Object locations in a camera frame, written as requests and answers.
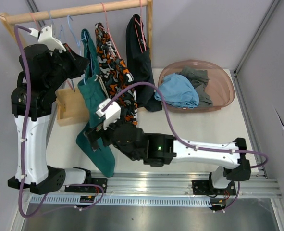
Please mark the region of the grey shorts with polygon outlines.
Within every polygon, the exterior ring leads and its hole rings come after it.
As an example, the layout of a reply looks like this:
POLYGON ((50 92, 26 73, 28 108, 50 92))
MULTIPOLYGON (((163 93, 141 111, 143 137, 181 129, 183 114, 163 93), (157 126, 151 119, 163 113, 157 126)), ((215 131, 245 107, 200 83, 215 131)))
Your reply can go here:
POLYGON ((176 72, 186 77, 194 87, 199 96, 199 107, 211 107, 213 102, 205 89, 209 83, 207 70, 197 70, 189 66, 185 66, 180 72, 176 72))

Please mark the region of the wooden clothes rack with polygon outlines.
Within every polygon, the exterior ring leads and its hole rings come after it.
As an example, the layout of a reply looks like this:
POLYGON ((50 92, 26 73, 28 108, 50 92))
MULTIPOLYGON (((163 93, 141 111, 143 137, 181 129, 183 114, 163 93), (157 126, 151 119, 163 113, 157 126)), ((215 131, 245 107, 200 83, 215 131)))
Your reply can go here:
MULTIPOLYGON (((35 13, 24 13, 18 15, 9 15, 7 13, 0 13, 0 21, 8 30, 12 38, 14 35, 14 25, 29 23, 35 21, 44 21, 50 18, 58 19, 66 16, 80 16, 101 12, 109 12, 116 10, 124 10, 131 8, 146 7, 146 23, 144 27, 147 29, 147 42, 149 52, 152 52, 152 29, 153 29, 153 1, 151 0, 120 0, 107 3, 98 3, 85 6, 77 6, 70 8, 62 8, 48 11, 40 11, 35 13)), ((82 95, 72 90, 64 89, 56 92, 57 103, 57 121, 61 126, 72 125, 87 121, 88 111, 83 105, 84 101, 82 95)))

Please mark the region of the pink translucent plastic basin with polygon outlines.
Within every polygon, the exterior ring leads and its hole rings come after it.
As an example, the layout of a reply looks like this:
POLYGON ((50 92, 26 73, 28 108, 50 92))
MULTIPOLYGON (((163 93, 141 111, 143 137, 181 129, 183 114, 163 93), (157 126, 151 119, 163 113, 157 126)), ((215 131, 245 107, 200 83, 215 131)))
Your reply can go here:
POLYGON ((166 66, 160 73, 158 84, 163 82, 166 75, 181 71, 184 67, 191 67, 195 70, 207 71, 209 82, 205 92, 213 102, 212 106, 196 108, 179 108, 168 105, 167 108, 177 113, 202 113, 218 111, 229 106, 235 99, 235 90, 229 75, 218 65, 201 60, 185 60, 174 62, 166 66))

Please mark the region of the pink hanger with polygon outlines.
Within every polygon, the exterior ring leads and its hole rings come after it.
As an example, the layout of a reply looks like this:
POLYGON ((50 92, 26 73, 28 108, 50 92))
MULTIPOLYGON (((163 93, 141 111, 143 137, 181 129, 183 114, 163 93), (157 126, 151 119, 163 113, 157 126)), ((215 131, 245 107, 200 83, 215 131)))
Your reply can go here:
POLYGON ((140 51, 141 53, 143 53, 147 50, 147 46, 146 46, 146 41, 145 41, 145 35, 143 32, 142 1, 141 0, 139 0, 139 7, 140 7, 139 20, 137 19, 137 16, 134 16, 134 21, 135 21, 136 37, 138 40, 140 51))
MULTIPOLYGON (((41 30, 41 26, 39 24, 39 22, 34 18, 33 16, 33 13, 32 12, 29 12, 30 16, 32 17, 33 21, 35 22, 36 26, 37 26, 37 29, 38 30, 41 30)), ((72 80, 66 80, 66 83, 69 85, 70 89, 75 91, 75 88, 74 88, 74 83, 72 80)))
POLYGON ((111 39, 111 41, 112 41, 112 44, 113 44, 113 46, 114 46, 114 48, 115 48, 115 50, 116 50, 116 53, 117 53, 118 57, 121 58, 121 55, 119 54, 119 51, 118 51, 118 49, 117 49, 117 46, 116 46, 116 44, 115 44, 115 42, 114 42, 114 40, 113 40, 113 37, 112 37, 112 35, 111 35, 111 32, 110 32, 109 21, 108 21, 108 14, 107 14, 107 11, 106 11, 106 7, 105 7, 105 5, 104 5, 103 2, 101 2, 101 5, 102 5, 102 8, 103 8, 104 13, 105 13, 105 21, 106 21, 106 27, 107 27, 108 34, 109 34, 109 36, 110 36, 110 39, 111 39))

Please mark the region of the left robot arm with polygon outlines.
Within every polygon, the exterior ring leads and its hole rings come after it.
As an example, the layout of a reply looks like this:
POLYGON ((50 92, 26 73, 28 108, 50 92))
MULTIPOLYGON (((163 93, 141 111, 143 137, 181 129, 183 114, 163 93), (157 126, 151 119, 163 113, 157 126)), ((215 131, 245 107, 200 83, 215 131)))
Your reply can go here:
POLYGON ((52 114, 55 92, 67 79, 77 78, 89 64, 89 60, 76 54, 67 44, 64 51, 50 50, 44 44, 24 48, 30 72, 31 103, 26 112, 27 83, 25 71, 18 75, 17 87, 11 95, 12 114, 17 126, 19 162, 15 176, 8 179, 10 188, 23 188, 34 194, 47 194, 62 186, 75 184, 86 193, 92 188, 88 178, 90 171, 83 168, 56 168, 47 165, 47 131, 52 114))

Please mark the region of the orange camouflage shorts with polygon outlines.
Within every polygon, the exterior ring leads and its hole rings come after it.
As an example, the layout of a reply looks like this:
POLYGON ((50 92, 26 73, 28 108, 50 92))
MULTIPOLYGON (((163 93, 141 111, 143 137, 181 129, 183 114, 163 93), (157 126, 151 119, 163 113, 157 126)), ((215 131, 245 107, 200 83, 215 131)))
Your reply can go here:
MULTIPOLYGON (((133 84, 134 77, 119 56, 112 39, 102 23, 95 24, 96 53, 99 64, 97 79, 108 98, 113 98, 133 84)), ((123 93, 116 102, 121 107, 121 122, 137 126, 137 102, 134 88, 123 93)))

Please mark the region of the light blue shorts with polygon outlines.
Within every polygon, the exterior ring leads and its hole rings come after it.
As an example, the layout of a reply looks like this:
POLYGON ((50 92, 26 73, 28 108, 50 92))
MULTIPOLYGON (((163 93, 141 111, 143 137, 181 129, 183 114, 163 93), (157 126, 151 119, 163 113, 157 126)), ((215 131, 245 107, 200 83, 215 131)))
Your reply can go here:
POLYGON ((180 74, 169 74, 158 86, 164 101, 174 107, 195 108, 199 106, 199 95, 190 81, 180 74))

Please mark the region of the black shorts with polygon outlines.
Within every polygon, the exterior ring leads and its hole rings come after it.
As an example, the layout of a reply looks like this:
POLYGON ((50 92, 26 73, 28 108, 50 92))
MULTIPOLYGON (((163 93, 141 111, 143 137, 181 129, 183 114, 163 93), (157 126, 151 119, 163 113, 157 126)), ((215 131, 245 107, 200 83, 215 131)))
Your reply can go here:
MULTIPOLYGON (((154 84, 150 48, 145 39, 147 50, 141 53, 136 37, 134 16, 137 16, 139 20, 139 15, 134 14, 127 25, 125 34, 127 67, 134 77, 134 83, 148 82, 154 84)), ((155 91, 152 87, 140 85, 135 87, 135 90, 138 107, 144 107, 149 112, 162 110, 161 102, 154 98, 155 91)))

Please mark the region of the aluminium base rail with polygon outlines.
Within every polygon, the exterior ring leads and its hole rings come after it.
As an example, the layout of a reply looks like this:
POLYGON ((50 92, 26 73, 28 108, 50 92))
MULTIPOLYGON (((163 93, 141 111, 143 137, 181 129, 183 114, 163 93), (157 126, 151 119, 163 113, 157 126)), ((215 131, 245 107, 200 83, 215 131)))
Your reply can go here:
MULTIPOLYGON (((147 171, 119 171, 113 177, 104 180, 102 187, 105 190, 98 205, 137 205, 137 206, 183 206, 183 207, 211 207, 224 206, 231 203, 235 196, 232 193, 223 193, 216 198, 206 195, 195 195, 193 180, 207 180, 208 172, 147 172, 147 171)), ((282 193, 276 179, 268 179, 263 171, 253 173, 250 180, 237 183, 231 187, 238 199, 281 199, 282 193)), ((82 205, 88 206, 100 199, 99 189, 94 192, 65 192, 62 187, 56 192, 49 193, 46 204, 82 205)), ((39 204, 43 196, 30 192, 24 193, 24 208, 30 203, 39 204)))

